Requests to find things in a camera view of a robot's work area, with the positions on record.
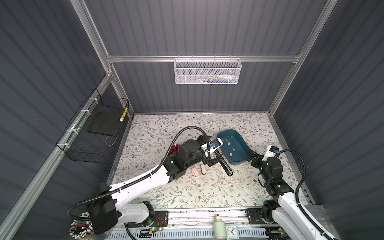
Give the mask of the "yellow marker in side basket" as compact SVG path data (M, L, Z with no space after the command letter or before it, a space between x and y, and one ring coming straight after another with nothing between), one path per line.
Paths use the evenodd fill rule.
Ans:
M119 119L120 122L123 122L123 121L124 121L124 119L125 119L125 117L126 117L128 111L129 111L128 108L125 108L125 109L124 109L124 111L123 111L123 113L122 113L122 115L121 115L121 117L120 117L120 119Z

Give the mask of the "white glue bottle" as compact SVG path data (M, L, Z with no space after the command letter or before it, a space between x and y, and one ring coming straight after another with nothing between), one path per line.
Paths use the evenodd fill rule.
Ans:
M214 222L213 222L213 229L214 229L214 238L218 240L223 240L227 238L226 233L226 224L222 220L219 214L216 214Z

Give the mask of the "teal plastic tray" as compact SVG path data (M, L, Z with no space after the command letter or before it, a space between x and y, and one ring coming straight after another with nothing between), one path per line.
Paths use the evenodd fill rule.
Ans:
M247 161L250 147L236 130L225 130L217 134L223 141L222 152L230 165L237 166Z

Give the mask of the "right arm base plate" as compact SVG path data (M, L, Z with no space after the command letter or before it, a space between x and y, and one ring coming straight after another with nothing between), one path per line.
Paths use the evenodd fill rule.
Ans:
M272 224L267 222L262 215L262 208L247 208L245 209L246 217L250 225Z

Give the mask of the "red pen cup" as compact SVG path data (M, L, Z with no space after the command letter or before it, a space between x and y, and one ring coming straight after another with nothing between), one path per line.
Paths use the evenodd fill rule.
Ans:
M168 156L171 156L173 153L178 152L179 149L180 149L180 146L181 146L181 145L179 145L179 144L177 144L177 145L172 145L172 147L171 147L171 149L170 149L170 151L169 151Z

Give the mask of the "black stapler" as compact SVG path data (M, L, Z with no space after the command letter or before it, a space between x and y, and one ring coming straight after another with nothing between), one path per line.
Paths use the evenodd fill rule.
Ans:
M215 160L221 165L223 170L228 176L233 175L233 170L230 168L229 164L225 161L223 154L221 154L218 150L214 151L214 154L216 155Z

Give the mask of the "clear jar of pencils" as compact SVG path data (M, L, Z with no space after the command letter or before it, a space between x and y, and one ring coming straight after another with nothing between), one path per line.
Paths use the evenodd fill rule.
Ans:
M70 236L74 240L83 240L89 238L94 232L91 221L74 220L69 230Z

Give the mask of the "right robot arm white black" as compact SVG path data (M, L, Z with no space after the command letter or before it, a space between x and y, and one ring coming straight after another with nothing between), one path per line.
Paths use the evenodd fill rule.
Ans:
M303 158L289 149L279 150L275 146L269 146L263 155L252 150L248 151L247 161L259 170L258 177L264 180L264 183L259 183L272 197L263 203L263 221L279 224L287 234L286 238L291 240L336 240L337 237L323 227L300 202L299 190L304 183L306 169L295 189L283 179L283 166L279 159L282 153L296 155L303 167L306 167Z

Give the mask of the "pink eraser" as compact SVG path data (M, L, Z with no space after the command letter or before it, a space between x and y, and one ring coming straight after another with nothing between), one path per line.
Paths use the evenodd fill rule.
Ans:
M193 174L194 174L194 176L195 176L196 178L199 177L199 172L198 172L198 170L197 170L196 168L192 168L192 172L193 172Z

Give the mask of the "small teal clock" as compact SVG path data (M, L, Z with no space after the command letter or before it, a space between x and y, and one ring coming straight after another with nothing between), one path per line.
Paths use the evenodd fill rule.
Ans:
M238 226L236 224L226 224L226 234L227 240L238 240L240 238Z

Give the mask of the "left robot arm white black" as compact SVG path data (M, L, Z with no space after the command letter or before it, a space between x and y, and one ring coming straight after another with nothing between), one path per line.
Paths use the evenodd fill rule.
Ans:
M207 143L204 136L199 136L197 140L172 145L165 162L154 174L148 171L119 184L99 184L93 196L106 194L106 197L87 204L94 233L103 234L121 223L136 223L142 227L152 224L156 217L153 206L148 201L139 204L133 204L131 201L145 192L182 177L187 169L195 164L211 161L208 155L213 154L222 145L220 138Z

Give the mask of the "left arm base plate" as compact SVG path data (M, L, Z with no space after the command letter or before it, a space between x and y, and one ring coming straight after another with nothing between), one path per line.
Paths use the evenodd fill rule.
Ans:
M167 227L169 220L169 211L155 211L155 214L150 214L149 218L143 223L128 223L129 228L152 228L152 227Z

